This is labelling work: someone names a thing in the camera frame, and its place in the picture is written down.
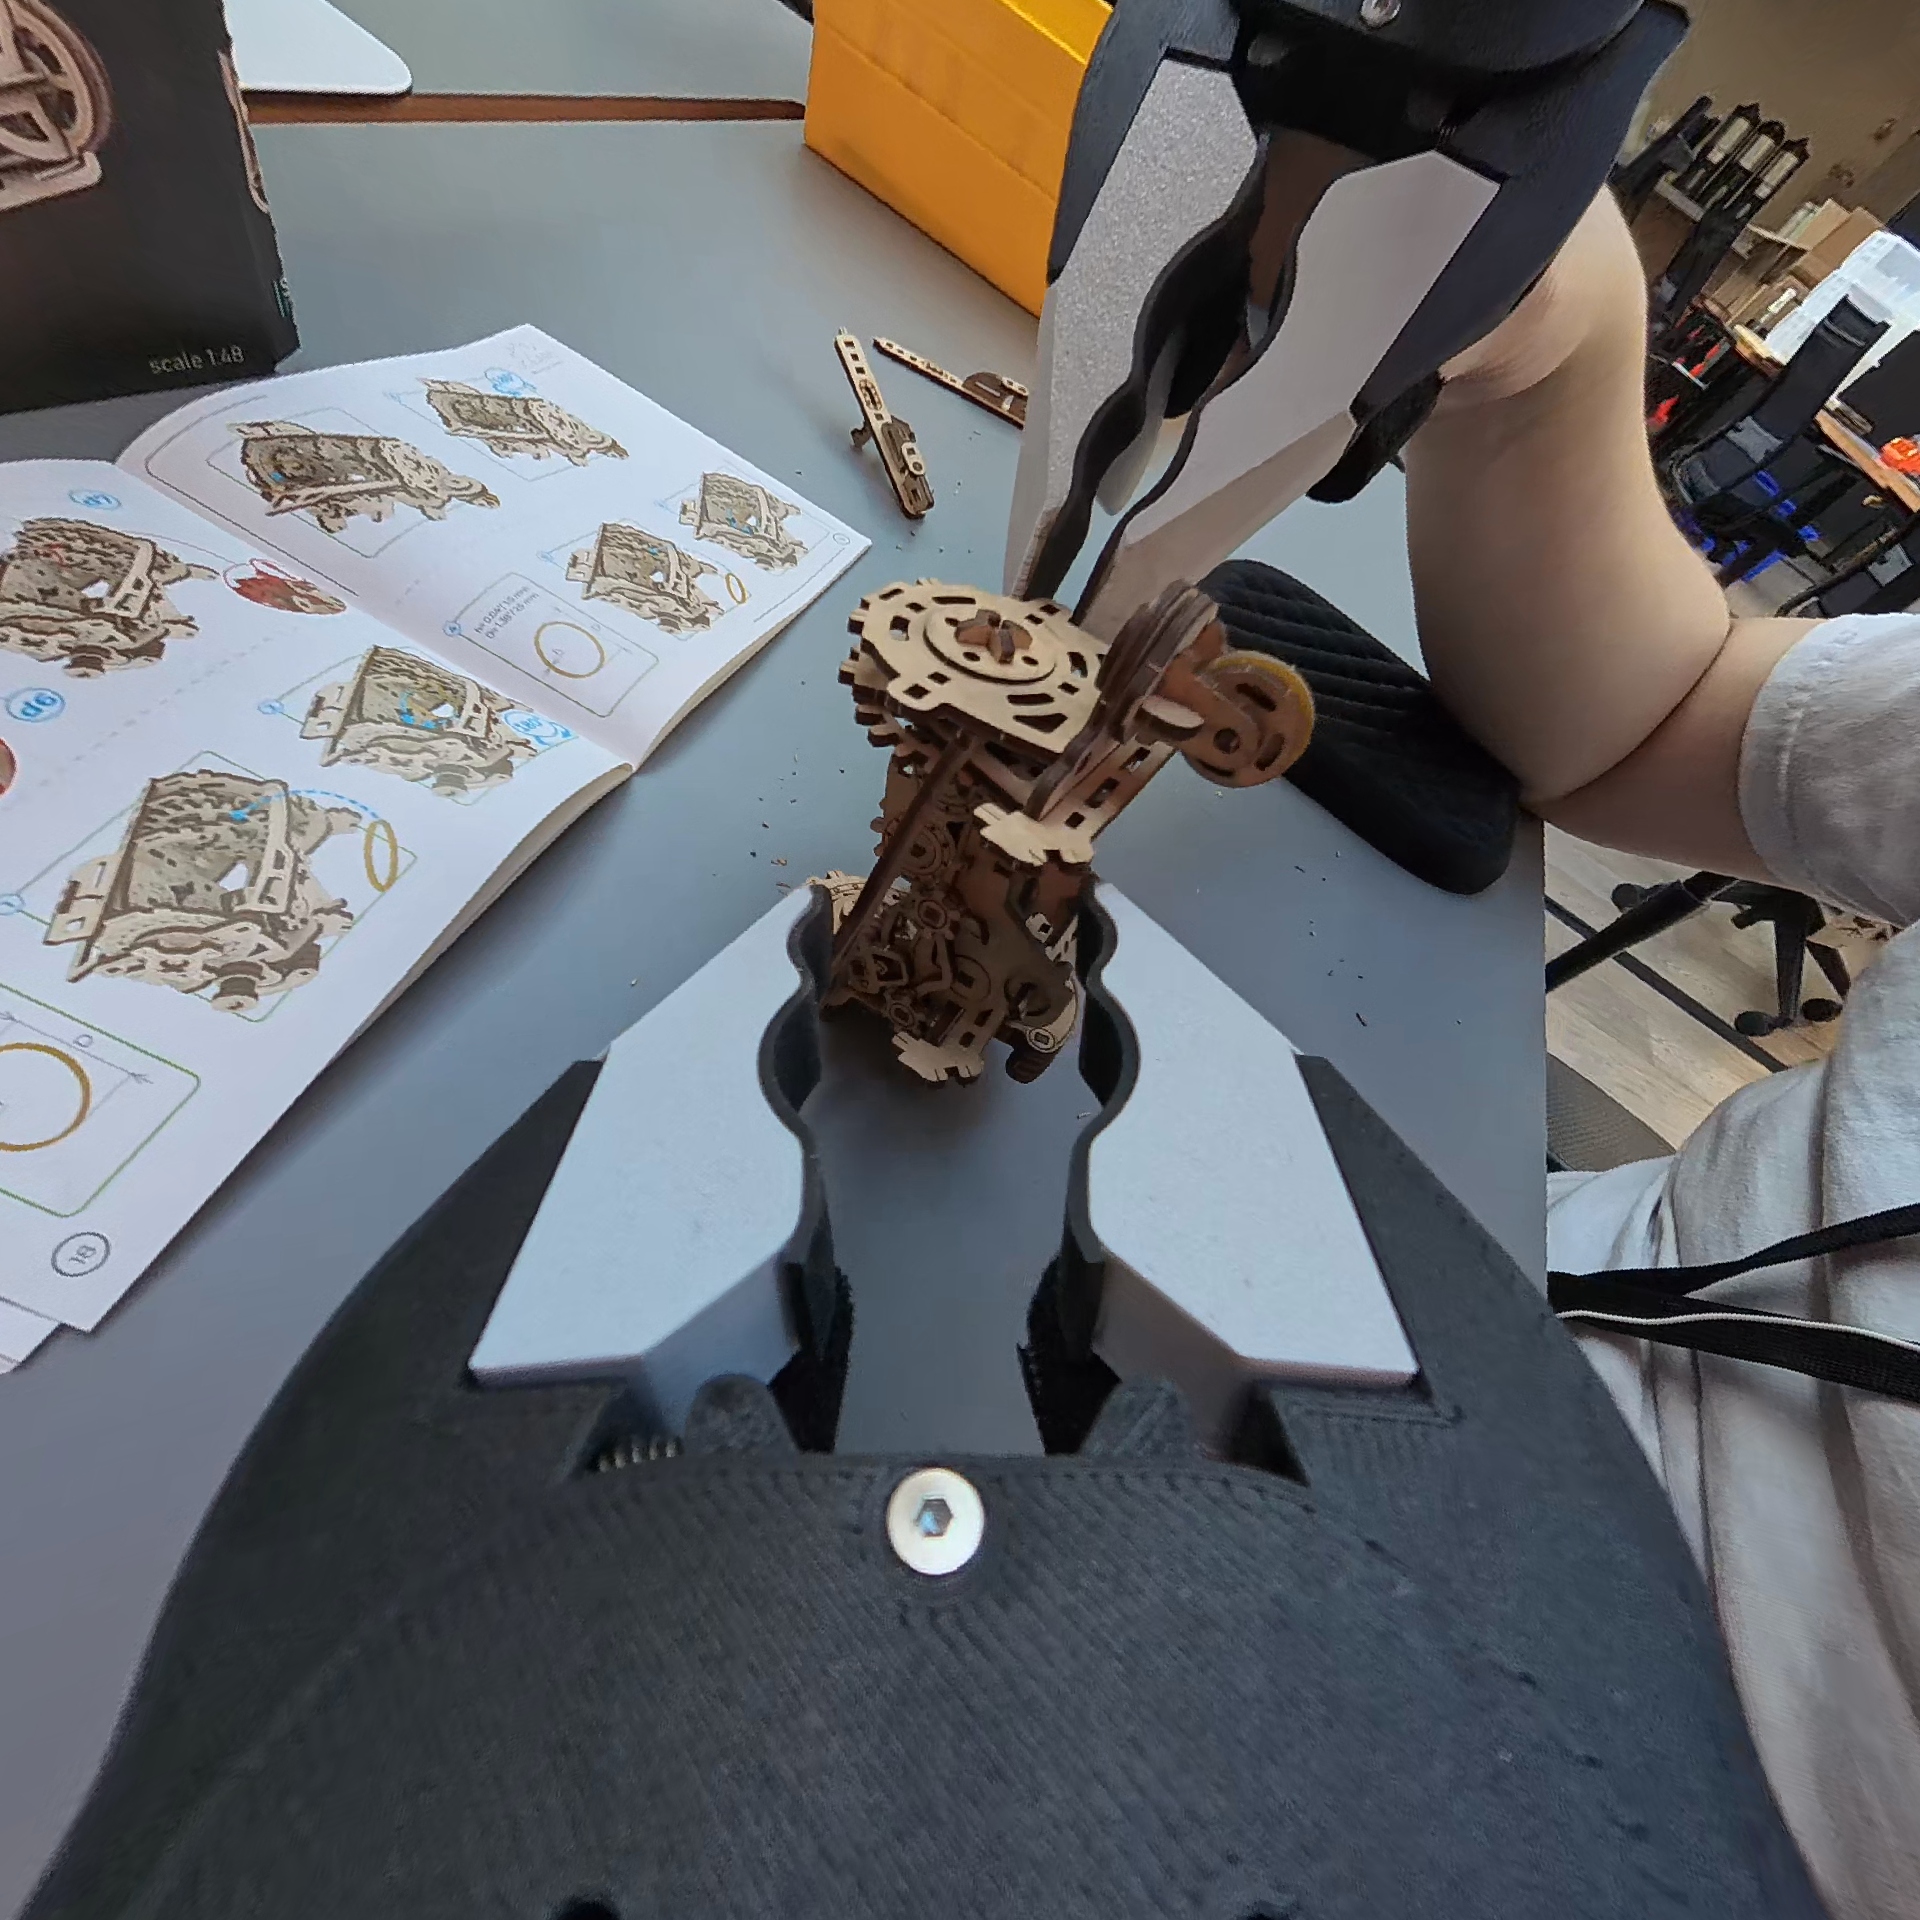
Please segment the yellow plastic bin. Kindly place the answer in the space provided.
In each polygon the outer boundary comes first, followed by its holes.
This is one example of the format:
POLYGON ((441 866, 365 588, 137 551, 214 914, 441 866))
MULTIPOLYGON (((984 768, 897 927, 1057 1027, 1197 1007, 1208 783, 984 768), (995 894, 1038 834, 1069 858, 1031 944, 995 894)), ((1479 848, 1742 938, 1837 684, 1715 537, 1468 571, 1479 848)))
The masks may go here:
POLYGON ((804 138, 1027 311, 1105 4, 815 4, 804 138))

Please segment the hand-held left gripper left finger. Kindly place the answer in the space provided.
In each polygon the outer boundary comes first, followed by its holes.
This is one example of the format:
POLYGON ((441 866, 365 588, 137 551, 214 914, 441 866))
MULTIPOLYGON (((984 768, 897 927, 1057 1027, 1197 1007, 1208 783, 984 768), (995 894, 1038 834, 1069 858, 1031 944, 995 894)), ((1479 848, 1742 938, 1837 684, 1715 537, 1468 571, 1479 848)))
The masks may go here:
POLYGON ((768 1384, 835 1446, 852 1298, 801 1106, 835 914, 801 886, 608 1048, 468 1356, 482 1384, 622 1380, 648 1431, 704 1384, 768 1384))

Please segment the wooden mechanical puzzle model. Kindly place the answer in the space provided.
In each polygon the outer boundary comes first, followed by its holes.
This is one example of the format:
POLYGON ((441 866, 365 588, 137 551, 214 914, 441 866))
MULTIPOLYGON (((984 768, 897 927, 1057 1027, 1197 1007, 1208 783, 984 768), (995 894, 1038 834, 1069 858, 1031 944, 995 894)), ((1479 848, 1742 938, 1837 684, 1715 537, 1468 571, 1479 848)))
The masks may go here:
POLYGON ((859 601, 841 680, 891 756, 867 881, 828 874, 828 1007, 859 1003, 922 1080, 978 1080, 989 1043, 1029 1083, 1079 1014, 1094 837, 1172 756, 1215 787, 1282 778, 1309 684, 1225 638, 1178 584, 1115 641, 1049 601, 897 584, 859 601))

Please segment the black mesh pad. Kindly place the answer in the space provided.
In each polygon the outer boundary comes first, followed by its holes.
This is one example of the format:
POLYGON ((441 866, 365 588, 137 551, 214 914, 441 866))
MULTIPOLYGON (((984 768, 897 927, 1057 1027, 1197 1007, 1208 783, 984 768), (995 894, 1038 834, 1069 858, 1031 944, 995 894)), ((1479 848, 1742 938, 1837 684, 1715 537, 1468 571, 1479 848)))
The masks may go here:
POLYGON ((1415 877, 1479 894, 1521 820, 1517 781, 1462 733, 1428 680, 1305 584, 1231 560, 1201 584, 1234 650, 1291 666, 1314 730, 1289 781, 1415 877))

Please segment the person's right forearm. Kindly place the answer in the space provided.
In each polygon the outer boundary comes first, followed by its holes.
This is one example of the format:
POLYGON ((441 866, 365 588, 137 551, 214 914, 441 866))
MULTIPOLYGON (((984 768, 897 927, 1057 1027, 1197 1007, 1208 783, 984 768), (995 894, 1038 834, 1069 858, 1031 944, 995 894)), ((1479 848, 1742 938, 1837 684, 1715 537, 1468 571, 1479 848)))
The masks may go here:
POLYGON ((1645 293, 1604 188, 1527 300, 1447 366, 1405 447, 1405 548, 1438 697, 1594 846, 1762 881, 1739 740, 1804 618, 1735 618, 1657 493, 1645 293))

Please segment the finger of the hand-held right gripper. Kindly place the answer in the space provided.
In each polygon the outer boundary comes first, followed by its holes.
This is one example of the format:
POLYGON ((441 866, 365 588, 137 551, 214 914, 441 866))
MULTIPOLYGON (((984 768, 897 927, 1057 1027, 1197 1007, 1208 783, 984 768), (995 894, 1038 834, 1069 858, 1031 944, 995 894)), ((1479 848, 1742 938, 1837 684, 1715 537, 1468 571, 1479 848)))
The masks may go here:
POLYGON ((1088 70, 1075 106, 1008 520, 1015 597, 1054 597, 1092 510, 1118 516, 1138 493, 1184 347, 1179 323, 1147 308, 1258 158, 1225 70, 1158 66, 1127 116, 1129 88, 1088 70))
POLYGON ((1077 624, 1118 631, 1302 497, 1352 444, 1362 383, 1477 227, 1497 180, 1417 154, 1338 177, 1298 231, 1258 348, 1194 404, 1164 480, 1127 511, 1077 624))

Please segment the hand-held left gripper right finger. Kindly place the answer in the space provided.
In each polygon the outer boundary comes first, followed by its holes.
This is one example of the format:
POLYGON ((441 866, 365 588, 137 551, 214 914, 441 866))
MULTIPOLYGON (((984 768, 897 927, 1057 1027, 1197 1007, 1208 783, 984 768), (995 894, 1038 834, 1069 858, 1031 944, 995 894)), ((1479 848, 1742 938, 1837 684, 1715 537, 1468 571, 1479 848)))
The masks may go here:
POLYGON ((1079 966, 1097 1110, 1024 1348, 1047 1451, 1077 1451, 1118 1380, 1178 1384, 1211 1451, 1237 1448, 1258 1384, 1412 1384, 1298 1048, 1105 884, 1079 966))

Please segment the puzzle instruction booklet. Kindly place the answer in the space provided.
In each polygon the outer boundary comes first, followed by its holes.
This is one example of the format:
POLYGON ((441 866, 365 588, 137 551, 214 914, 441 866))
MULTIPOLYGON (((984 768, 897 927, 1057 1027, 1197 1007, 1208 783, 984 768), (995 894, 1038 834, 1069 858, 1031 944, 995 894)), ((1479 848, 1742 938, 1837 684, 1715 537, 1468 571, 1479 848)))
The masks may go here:
POLYGON ((517 326, 2 464, 2 1370, 869 548, 517 326))

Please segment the wooden puzzle strip with peg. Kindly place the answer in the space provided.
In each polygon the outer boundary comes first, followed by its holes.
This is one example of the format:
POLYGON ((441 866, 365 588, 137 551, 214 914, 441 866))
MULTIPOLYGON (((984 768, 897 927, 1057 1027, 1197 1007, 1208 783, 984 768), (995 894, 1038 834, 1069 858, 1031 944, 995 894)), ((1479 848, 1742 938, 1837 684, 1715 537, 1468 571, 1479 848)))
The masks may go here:
POLYGON ((835 331, 835 357, 847 373, 852 398, 859 407, 859 427, 852 433, 852 447, 859 448, 872 444, 877 448, 885 480, 905 518, 919 520, 932 516, 935 490, 925 478, 914 428, 889 408, 877 378, 852 331, 835 331))

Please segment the neighbouring grey desk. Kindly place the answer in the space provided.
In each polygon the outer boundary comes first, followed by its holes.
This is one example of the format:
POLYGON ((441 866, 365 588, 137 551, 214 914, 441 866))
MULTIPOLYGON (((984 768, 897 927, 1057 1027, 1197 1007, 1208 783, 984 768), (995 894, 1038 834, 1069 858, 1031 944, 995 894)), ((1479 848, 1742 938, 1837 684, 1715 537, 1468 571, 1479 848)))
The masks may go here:
POLYGON ((228 4, 248 91, 804 100, 784 4, 228 4))

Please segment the black chair base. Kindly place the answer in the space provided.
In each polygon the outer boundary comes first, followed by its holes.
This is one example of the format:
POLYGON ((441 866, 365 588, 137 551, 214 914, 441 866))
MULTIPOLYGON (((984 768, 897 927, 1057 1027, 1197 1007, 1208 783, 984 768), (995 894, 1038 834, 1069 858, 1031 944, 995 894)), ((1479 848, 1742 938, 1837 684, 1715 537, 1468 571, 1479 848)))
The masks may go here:
POLYGON ((1558 1013, 1691 1020, 1748 1057, 1798 1063, 1831 1043, 1855 953, 1831 914, 1762 903, 1754 884, 1581 846, 1549 853, 1549 996, 1558 1013))

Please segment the black office chair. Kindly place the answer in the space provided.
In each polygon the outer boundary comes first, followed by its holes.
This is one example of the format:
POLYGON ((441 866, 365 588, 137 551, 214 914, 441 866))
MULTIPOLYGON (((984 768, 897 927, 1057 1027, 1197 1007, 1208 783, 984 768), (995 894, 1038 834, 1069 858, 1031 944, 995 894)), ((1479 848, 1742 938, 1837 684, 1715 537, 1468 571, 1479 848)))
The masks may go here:
POLYGON ((1822 578, 1785 611, 1895 611, 1917 597, 1917 503, 1877 456, 1851 456, 1817 427, 1892 326, 1879 300, 1844 296, 1817 318, 1792 361, 1758 366, 1735 331, 1691 321, 1649 361, 1649 444, 1661 496, 1719 586, 1778 560, 1808 560, 1822 578), (1819 558, 1817 520, 1879 480, 1892 520, 1849 567, 1819 558))

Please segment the black puzzle box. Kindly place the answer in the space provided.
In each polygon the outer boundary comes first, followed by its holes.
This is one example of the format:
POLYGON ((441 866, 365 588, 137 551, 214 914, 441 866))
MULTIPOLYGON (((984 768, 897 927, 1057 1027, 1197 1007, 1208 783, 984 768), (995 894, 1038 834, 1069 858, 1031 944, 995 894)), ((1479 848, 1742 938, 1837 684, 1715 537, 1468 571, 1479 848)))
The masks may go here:
POLYGON ((2 413, 301 347, 221 4, 2 6, 2 413))

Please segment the flat wooden puzzle strip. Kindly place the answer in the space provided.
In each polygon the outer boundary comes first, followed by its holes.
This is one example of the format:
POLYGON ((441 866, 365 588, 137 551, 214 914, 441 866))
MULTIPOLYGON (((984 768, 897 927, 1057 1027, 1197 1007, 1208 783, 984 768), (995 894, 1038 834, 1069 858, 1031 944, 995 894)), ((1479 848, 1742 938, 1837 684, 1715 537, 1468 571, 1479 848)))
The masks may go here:
POLYGON ((1005 378, 1001 373, 972 373, 961 378, 937 366, 935 361, 912 348, 904 348, 891 338, 874 338, 872 347, 877 348, 877 356, 905 366, 909 373, 918 373, 919 378, 937 383, 948 396, 967 398, 991 418, 1015 424, 1018 428, 1027 427, 1029 390, 1019 380, 1005 378))

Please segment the person's light grey shirt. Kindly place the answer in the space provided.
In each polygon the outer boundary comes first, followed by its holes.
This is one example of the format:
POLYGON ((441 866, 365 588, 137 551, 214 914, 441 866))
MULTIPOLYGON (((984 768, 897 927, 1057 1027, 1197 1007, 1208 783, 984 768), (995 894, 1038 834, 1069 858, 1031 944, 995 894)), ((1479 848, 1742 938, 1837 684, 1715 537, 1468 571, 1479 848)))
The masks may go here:
MULTIPOLYGON (((1815 626, 1739 746, 1765 873, 1898 927, 1819 1063, 1667 1161, 1549 1177, 1567 1271, 1732 1261, 1917 1201, 1917 614, 1815 626)), ((1768 1787, 1834 1917, 1917 1916, 1917 1410, 1578 1333, 1707 1576, 1768 1787)))

